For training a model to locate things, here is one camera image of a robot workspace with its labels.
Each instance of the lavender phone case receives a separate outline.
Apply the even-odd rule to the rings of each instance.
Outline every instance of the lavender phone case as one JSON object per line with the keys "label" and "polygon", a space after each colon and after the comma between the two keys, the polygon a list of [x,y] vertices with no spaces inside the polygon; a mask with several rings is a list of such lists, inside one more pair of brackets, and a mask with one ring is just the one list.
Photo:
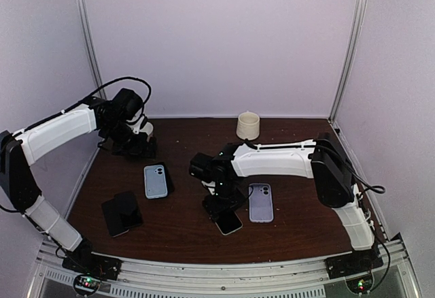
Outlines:
{"label": "lavender phone case", "polygon": [[271,186],[268,184],[250,184],[249,194],[249,219],[251,222],[272,222]]}

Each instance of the light blue phone case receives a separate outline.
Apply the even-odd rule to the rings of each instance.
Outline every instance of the light blue phone case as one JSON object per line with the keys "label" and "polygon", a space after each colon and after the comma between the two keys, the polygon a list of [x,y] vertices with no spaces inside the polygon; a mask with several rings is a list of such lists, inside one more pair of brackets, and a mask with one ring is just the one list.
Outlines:
{"label": "light blue phone case", "polygon": [[145,196],[148,199],[162,198],[168,195],[163,165],[150,165],[143,169],[145,178]]}

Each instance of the smartphone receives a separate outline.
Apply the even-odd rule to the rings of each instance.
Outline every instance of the smartphone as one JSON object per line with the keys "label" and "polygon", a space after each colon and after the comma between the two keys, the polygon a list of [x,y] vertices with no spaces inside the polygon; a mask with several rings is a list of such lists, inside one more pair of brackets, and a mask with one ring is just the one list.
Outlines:
{"label": "smartphone", "polygon": [[272,222],[273,202],[269,184],[249,185],[249,219],[251,222]]}
{"label": "smartphone", "polygon": [[164,166],[150,165],[143,169],[145,196],[148,199],[162,198],[168,195],[168,186]]}
{"label": "smartphone", "polygon": [[222,235],[229,235],[243,226],[242,221],[234,211],[223,212],[219,215],[216,225]]}
{"label": "smartphone", "polygon": [[125,228],[122,224],[115,199],[105,201],[101,204],[101,208],[103,209],[103,215],[106,221],[107,230],[109,230],[109,234],[111,237],[117,237],[123,233],[128,232],[128,229]]}

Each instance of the phone case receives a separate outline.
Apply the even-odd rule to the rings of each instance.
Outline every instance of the phone case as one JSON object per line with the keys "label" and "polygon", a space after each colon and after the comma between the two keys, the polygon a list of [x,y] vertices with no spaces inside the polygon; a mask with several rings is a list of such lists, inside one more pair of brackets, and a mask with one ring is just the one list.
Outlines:
{"label": "phone case", "polygon": [[168,195],[163,165],[145,167],[143,175],[145,178],[145,196],[148,199],[162,198]]}
{"label": "phone case", "polygon": [[273,202],[269,184],[249,185],[249,219],[251,222],[272,222]]}
{"label": "phone case", "polygon": [[103,209],[104,220],[111,237],[117,237],[128,231],[122,224],[115,199],[105,201],[101,204],[101,208]]}

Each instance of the metal corner post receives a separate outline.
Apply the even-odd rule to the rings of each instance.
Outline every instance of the metal corner post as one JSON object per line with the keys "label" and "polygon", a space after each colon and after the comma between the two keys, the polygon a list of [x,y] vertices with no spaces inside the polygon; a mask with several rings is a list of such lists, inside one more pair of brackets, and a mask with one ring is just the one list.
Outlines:
{"label": "metal corner post", "polygon": [[331,109],[329,121],[333,124],[336,120],[338,109],[340,108],[343,95],[345,93],[346,85],[349,80],[353,59],[355,58],[356,46],[360,36],[364,14],[366,12],[367,0],[356,0],[355,13],[353,15],[353,24],[351,29],[351,37],[347,47],[345,62],[341,72],[340,83],[338,84],[337,93],[335,96],[334,104]]}
{"label": "metal corner post", "polygon": [[[88,13],[86,11],[85,0],[76,0],[76,2],[79,10],[80,20],[82,22],[82,30],[83,30],[83,36],[86,45],[86,52],[88,54],[90,70],[94,78],[95,86],[98,88],[101,85],[103,85],[103,81],[101,79],[100,69],[97,63],[97,56],[95,54],[94,44],[92,42],[92,36],[90,34],[89,19],[88,19]],[[107,99],[104,89],[100,90],[99,94],[101,98]]]}

